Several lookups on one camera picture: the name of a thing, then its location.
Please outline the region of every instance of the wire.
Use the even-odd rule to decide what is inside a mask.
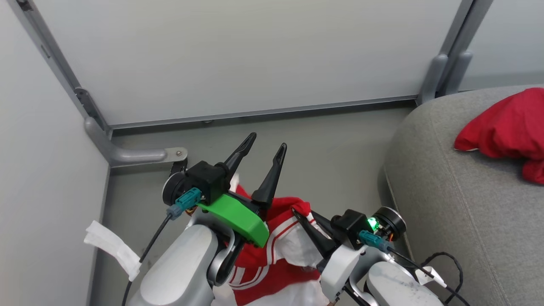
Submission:
[[[131,286],[132,282],[128,281],[127,287],[125,289],[125,295],[123,295],[123,302],[121,303],[122,306],[125,306],[125,304],[127,303],[128,292],[131,290]]]
[[[147,247],[145,248],[145,251],[144,253],[141,255],[140,257],[140,263],[144,262],[144,259],[145,257],[147,256],[147,254],[149,253],[149,250],[151,249],[151,247],[153,246],[153,244],[155,243],[155,241],[157,240],[157,238],[159,237],[160,235],[160,232],[163,231],[164,227],[166,226],[166,224],[168,223],[168,221],[170,221],[170,219],[172,219],[172,215],[171,214],[168,214],[166,216],[166,219],[164,219],[164,221],[161,223],[161,225],[159,226],[159,229],[155,232],[155,235],[153,235],[153,238],[151,238],[151,240],[149,241],[149,244],[147,245]],[[123,295],[123,302],[121,303],[121,306],[125,306],[126,303],[127,303],[127,298],[128,298],[128,292],[131,290],[131,286],[132,286],[132,282],[129,281],[128,284],[127,284],[127,287],[125,288],[125,294]]]
[[[438,252],[438,253],[435,253],[435,254],[429,256],[429,258],[425,259],[425,261],[423,263],[421,263],[420,266],[424,267],[424,266],[428,265],[434,258],[437,258],[438,256],[447,256],[447,257],[453,259],[453,262],[455,263],[455,266],[459,270],[459,285],[457,285],[457,288],[455,288],[455,292],[459,292],[459,290],[461,290],[461,286],[463,286],[463,269],[461,268],[461,264],[459,263],[459,261],[457,261],[457,258],[453,257],[453,255],[448,254],[446,252]],[[449,302],[451,302],[453,300],[454,297],[455,297],[455,294],[451,294],[444,301],[444,303],[448,304]]]
[[[409,262],[410,264],[414,265],[415,267],[417,267],[419,270],[421,270],[423,273],[425,273],[428,277],[430,278],[435,278],[434,275],[432,275],[431,273],[429,273],[429,271],[425,270],[424,268],[422,268],[420,265],[418,265],[417,263],[413,262],[410,258],[400,254],[399,252],[395,251],[392,247],[388,247],[387,248],[391,253],[395,254],[396,256],[404,259],[405,261]],[[468,304],[468,302],[457,292],[455,292],[450,286],[446,285],[446,290],[448,290],[452,295],[456,296],[464,305],[466,306],[470,306],[470,304]]]

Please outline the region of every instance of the green 3d-printed part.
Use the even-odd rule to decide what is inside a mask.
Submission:
[[[266,225],[258,215],[250,211],[237,199],[228,194],[223,194],[209,206],[202,203],[197,205],[203,210],[214,214],[232,230],[238,232],[258,247],[262,248],[266,245],[270,235]]]
[[[370,224],[370,227],[373,231],[376,231],[380,226],[380,223],[378,223],[378,221],[374,217],[368,218],[368,224]]]

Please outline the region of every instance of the gray cushion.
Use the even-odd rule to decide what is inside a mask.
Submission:
[[[453,149],[469,121],[529,87],[434,99],[406,118],[386,156],[412,256],[418,262],[439,251],[456,256],[465,273],[461,294],[471,305],[544,305],[544,186],[521,178],[523,161]],[[452,261],[432,265],[457,286]]]

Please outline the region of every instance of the red cloth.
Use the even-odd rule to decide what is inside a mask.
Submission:
[[[544,88],[499,101],[463,128],[454,147],[480,149],[493,158],[528,158],[523,178],[544,184]]]
[[[250,198],[240,186],[237,187],[236,193]],[[292,255],[289,256],[289,251],[278,252],[277,250],[277,244],[280,241],[301,242],[293,237],[293,232],[300,225],[291,208],[306,216],[312,225],[315,224],[308,202],[294,197],[274,198],[265,220],[270,231],[267,245],[264,248],[257,248],[252,244],[246,244],[234,263],[234,272],[229,279],[229,285],[234,291],[234,297],[239,306],[254,302],[263,296],[278,293],[291,284],[320,278],[319,271],[306,266],[306,264],[314,265],[315,262],[311,264],[310,262],[315,260],[306,258],[305,262],[293,265],[292,263],[297,259],[293,259]]]

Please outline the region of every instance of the white panel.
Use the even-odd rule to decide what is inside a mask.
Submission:
[[[4,0],[0,45],[0,304],[86,305],[108,164]]]
[[[469,50],[461,90],[544,83],[544,1],[494,0]]]
[[[48,0],[117,125],[416,95],[460,0]]]

